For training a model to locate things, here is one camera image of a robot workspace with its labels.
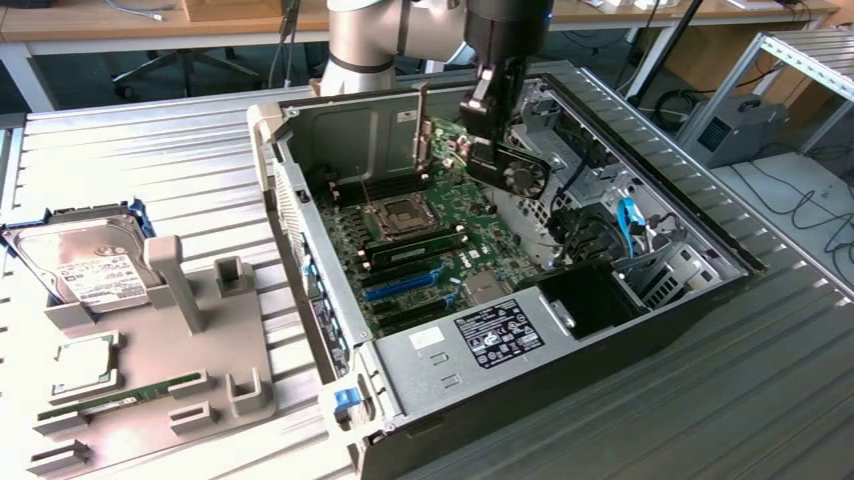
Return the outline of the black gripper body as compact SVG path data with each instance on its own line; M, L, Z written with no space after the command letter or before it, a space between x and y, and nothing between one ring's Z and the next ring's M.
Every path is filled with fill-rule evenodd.
M522 78L553 19L551 0L471 0L466 5L465 41L479 69Z

